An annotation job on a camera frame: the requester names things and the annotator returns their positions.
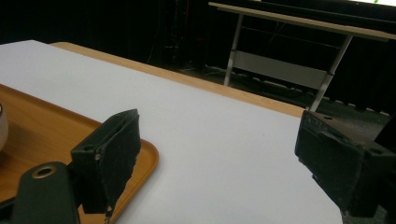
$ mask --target wooden tray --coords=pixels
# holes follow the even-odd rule
[[[3,85],[0,103],[9,127],[6,145],[0,151],[0,202],[16,195],[21,175],[32,167],[48,161],[69,163],[70,150],[100,125]],[[142,140],[133,177],[117,202],[112,223],[149,178],[158,159],[155,146]],[[79,213],[82,224],[104,223],[105,215],[85,215],[81,209]]]

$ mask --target black floor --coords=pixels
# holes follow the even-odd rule
[[[225,77],[225,71],[223,69],[214,67],[197,69],[187,64],[182,67],[172,68],[172,70],[187,76],[198,77],[219,84],[223,83]],[[232,74],[229,86],[238,90],[248,91],[278,101],[297,105],[302,108],[308,108],[315,97],[313,92],[299,91],[243,74]],[[328,98],[323,98],[317,112],[341,120],[356,132],[369,136],[372,139],[378,135],[380,130],[390,119],[388,114],[371,110],[358,110],[354,105],[344,105],[340,102],[330,101]],[[385,210],[379,207],[374,218],[343,216],[343,220],[345,224],[379,224],[384,223],[385,214]]]

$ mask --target white cup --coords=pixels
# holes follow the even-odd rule
[[[6,112],[0,104],[0,150],[6,144],[8,137],[8,122],[6,117]]]

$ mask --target dark background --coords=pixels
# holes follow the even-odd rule
[[[202,0],[6,0],[0,6],[0,44],[66,41],[165,68],[225,68],[236,19]],[[321,70],[330,68],[344,38],[248,17],[244,27],[241,50]],[[354,37],[325,95],[392,115],[395,72],[395,41]]]

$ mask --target wooden table edge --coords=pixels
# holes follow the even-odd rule
[[[182,75],[180,73],[172,72],[169,70],[165,70],[159,67],[151,66],[144,63],[138,63],[129,59],[121,58],[119,56],[111,55],[108,53],[104,53],[102,51],[98,51],[95,49],[88,49],[79,45],[75,45],[68,42],[57,42],[51,44],[52,46],[65,49],[68,51],[75,52],[77,54],[81,54],[84,56],[88,56],[90,58],[98,59],[108,63],[114,63],[116,65],[120,65],[123,67],[131,68],[143,73],[147,73],[156,77],[166,78],[168,80],[172,80],[178,83],[182,83],[185,85],[192,86],[194,88],[198,88],[201,90],[211,91],[216,94],[233,98],[235,100],[239,100],[245,103],[249,103],[252,105],[261,106],[267,109],[271,109],[283,114],[291,115],[297,118],[300,118],[303,114],[304,109],[296,106],[289,105],[283,102],[279,102],[273,99],[269,99],[266,97],[262,97],[260,95],[256,95],[253,93],[249,93],[246,91],[240,91],[237,89],[233,89],[231,87],[226,87],[217,83],[209,82],[206,80],[202,80],[196,77],[189,77],[186,75]]]

